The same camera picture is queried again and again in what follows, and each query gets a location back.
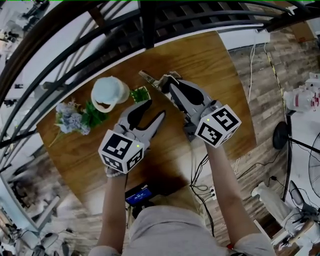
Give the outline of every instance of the black metal railing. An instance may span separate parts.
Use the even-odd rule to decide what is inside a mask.
[[[293,13],[286,8],[264,1],[140,1],[139,9],[117,18],[105,20],[103,25],[78,38],[77,41],[53,59],[48,66],[40,67],[42,71],[17,101],[1,130],[0,149],[5,148],[0,157],[0,163],[4,163],[2,167],[6,168],[10,164],[8,159],[12,156],[12,153],[18,152],[19,148],[23,146],[19,142],[22,139],[30,138],[37,132],[31,130],[32,127],[52,107],[66,94],[108,65],[139,50],[153,48],[156,43],[195,31],[229,27],[232,30],[257,29],[272,32],[304,20],[320,17],[320,4],[318,2],[308,5],[302,5],[294,1],[291,3],[297,7]],[[81,14],[105,4],[106,2],[97,1],[62,2],[44,16],[22,40],[0,75],[1,104],[3,104],[9,89],[13,86],[24,66],[51,37]],[[51,83],[46,92],[35,102],[14,129],[13,134],[10,134],[10,139],[4,140],[15,116],[46,76],[58,65],[64,64],[69,56],[102,34],[108,35],[104,45],[63,74],[57,81]],[[75,79],[66,84],[72,76],[75,76]],[[35,111],[60,88],[63,88],[63,90],[59,91],[60,93],[44,106],[30,122]],[[26,122],[30,122],[30,124],[22,130]]]

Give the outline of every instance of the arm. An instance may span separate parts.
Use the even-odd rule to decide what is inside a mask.
[[[102,230],[97,246],[110,246],[122,252],[126,232],[126,176],[108,178],[102,210]]]
[[[222,146],[214,148],[205,144],[212,171],[216,199],[234,245],[241,238],[260,233],[242,204],[240,186],[237,182],[226,153]]]

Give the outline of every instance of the wooden floor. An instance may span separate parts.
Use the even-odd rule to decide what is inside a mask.
[[[320,51],[316,43],[296,43],[289,29],[272,33],[271,43],[267,44],[265,49],[271,56],[284,90],[302,85],[308,78],[309,72],[319,71],[317,55],[320,54]],[[250,84],[250,52],[251,47],[229,52],[247,95]],[[257,45],[255,48],[252,69],[252,91],[249,108],[257,147],[240,158],[236,176],[242,187],[245,208],[252,218],[261,221],[268,213],[258,199],[250,197],[250,192],[261,181],[268,184],[269,177],[272,175],[276,176],[281,183],[285,183],[287,150],[283,149],[277,156],[278,152],[272,147],[273,130],[279,121],[284,120],[284,110],[278,84],[263,45]],[[257,162],[261,164],[272,163],[267,166],[257,164],[247,171],[250,166]],[[101,229],[101,216],[90,215],[82,207],[78,199],[64,184],[46,153],[42,155],[42,160],[31,169],[35,174],[32,175],[32,182],[39,191],[38,195],[44,195],[46,191],[54,190],[64,199],[57,210],[57,217],[53,217],[52,222],[45,227],[43,233],[45,231],[60,232],[65,228],[71,228],[75,233],[75,236],[61,233],[59,243],[55,243],[48,254],[54,250],[59,252],[63,240],[67,240],[71,250],[75,248],[77,251],[87,254],[97,242]],[[210,186],[212,177],[210,175],[203,177],[198,181],[198,184]],[[270,186],[280,196],[283,194],[284,188],[278,182],[271,180]],[[219,243],[226,246],[229,243],[229,238],[218,203],[211,199],[206,202],[214,221],[215,237]]]

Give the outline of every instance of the black cable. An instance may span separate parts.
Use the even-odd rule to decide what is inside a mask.
[[[200,185],[200,186],[194,185],[194,187],[195,187],[197,190],[200,190],[200,191],[202,191],[202,192],[205,192],[205,191],[207,191],[207,190],[209,189],[209,187],[208,187],[207,185]]]
[[[26,230],[26,231],[24,231],[21,235],[19,235],[16,239],[19,239],[19,238],[21,238],[25,233],[27,233],[27,232],[32,232],[31,230]]]
[[[312,201],[310,200],[310,198],[309,198],[309,196],[308,196],[308,193],[307,193],[307,191],[306,191],[305,189],[303,189],[303,188],[294,188],[294,189],[291,190],[291,192],[294,191],[294,190],[302,190],[302,191],[304,191],[305,194],[306,194],[306,197],[307,197],[308,200],[309,200],[310,206],[312,206],[311,204],[313,204],[314,206],[316,206],[317,209],[319,209],[319,206],[316,205],[314,202],[312,202]]]
[[[309,153],[309,158],[310,158],[310,156],[312,156],[312,157],[314,157],[314,158],[320,163],[320,160],[312,154],[312,150],[309,151],[309,150],[301,147],[298,143],[295,143],[295,142],[291,142],[291,143],[297,144],[300,149],[302,149],[302,150],[304,150],[304,151],[307,151],[307,152]]]
[[[284,187],[284,189],[289,192],[290,197],[291,197],[291,200],[292,200],[293,204],[295,205],[295,207],[297,207],[300,211],[302,211],[302,209],[301,209],[301,208],[296,204],[296,202],[294,201],[294,198],[293,198],[293,196],[292,196],[292,192],[291,192],[289,189],[287,189],[287,188],[285,187],[285,185],[283,185],[283,184],[277,179],[277,177],[271,176],[271,177],[269,178],[269,181],[270,181],[270,179],[273,180],[273,181],[277,181],[282,187]]]
[[[196,183],[198,181],[198,178],[200,176],[200,173],[202,172],[202,169],[203,169],[203,166],[208,162],[209,158],[208,158],[208,154],[206,154],[204,156],[204,158],[201,160],[201,162],[199,163],[195,173],[194,173],[194,177],[191,178],[191,183],[190,183],[190,188],[191,190],[193,191],[193,193],[199,198],[199,200],[202,202],[204,208],[205,208],[205,211],[206,211],[206,214],[208,215],[208,219],[209,219],[209,222],[210,222],[210,225],[211,225],[211,232],[212,232],[212,236],[214,237],[215,236],[215,232],[214,232],[214,229],[215,229],[215,224],[214,224],[214,221],[212,219],[212,216],[207,208],[207,205],[206,205],[206,200],[204,200],[199,194],[196,193],[196,191],[194,190],[194,188],[197,188],[198,190],[200,191],[203,191],[202,189],[199,189],[201,187],[207,187],[208,186],[196,186]]]
[[[250,171],[250,169],[251,169],[252,167],[254,167],[254,166],[256,166],[256,165],[267,166],[267,165],[269,165],[269,164],[273,164],[273,163],[276,161],[276,159],[277,159],[277,157],[279,156],[279,154],[281,153],[281,151],[282,151],[282,149],[276,154],[275,158],[274,158],[273,161],[271,161],[271,162],[267,162],[267,163],[256,162],[256,163],[254,163],[254,164],[251,165],[244,173],[242,173],[242,174],[237,178],[237,180],[241,179],[244,175],[247,174],[247,172]]]
[[[204,195],[208,195],[210,194],[211,192],[207,192],[207,193],[203,193],[203,194],[198,194],[198,196],[204,196]]]
[[[207,201],[208,199],[210,198],[213,198],[214,196],[213,195],[210,195],[209,197],[207,197],[204,201]]]

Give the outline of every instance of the small green plant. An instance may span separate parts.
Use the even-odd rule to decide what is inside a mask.
[[[130,95],[135,103],[150,100],[150,94],[145,86],[132,90]]]
[[[108,118],[107,113],[102,113],[99,110],[95,108],[95,106],[92,104],[91,100],[87,101],[85,104],[85,110],[82,114],[82,120],[81,122],[90,127],[94,128],[97,125],[102,124],[104,120]]]

